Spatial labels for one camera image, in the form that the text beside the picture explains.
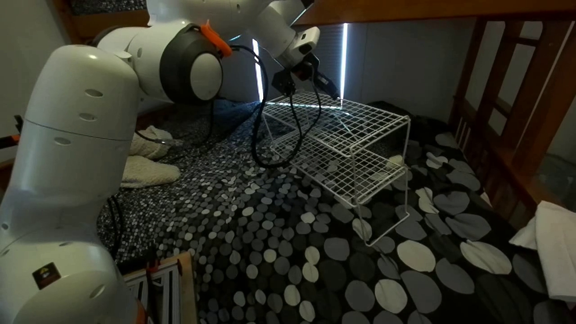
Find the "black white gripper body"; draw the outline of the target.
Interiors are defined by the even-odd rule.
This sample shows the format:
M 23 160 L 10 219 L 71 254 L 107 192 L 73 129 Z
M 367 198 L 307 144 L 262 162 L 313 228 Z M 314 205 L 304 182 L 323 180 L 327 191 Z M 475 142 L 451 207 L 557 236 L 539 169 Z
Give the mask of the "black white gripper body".
M 293 95 L 295 79 L 309 81 L 314 90 L 327 93 L 331 99 L 338 97 L 336 84 L 318 70 L 318 57 L 313 52 L 305 52 L 293 66 L 275 72 L 271 86 L 284 95 Z

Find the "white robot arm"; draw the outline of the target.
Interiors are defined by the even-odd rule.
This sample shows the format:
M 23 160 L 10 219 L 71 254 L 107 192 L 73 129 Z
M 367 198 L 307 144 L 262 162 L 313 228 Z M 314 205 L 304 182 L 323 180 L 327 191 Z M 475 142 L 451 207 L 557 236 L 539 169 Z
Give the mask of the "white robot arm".
M 97 234 L 116 192 L 142 97 L 201 104 L 246 32 L 302 79 L 320 30 L 293 23 L 314 0 L 145 0 L 147 23 L 62 45 L 32 88 L 0 207 L 0 324 L 142 324 Z

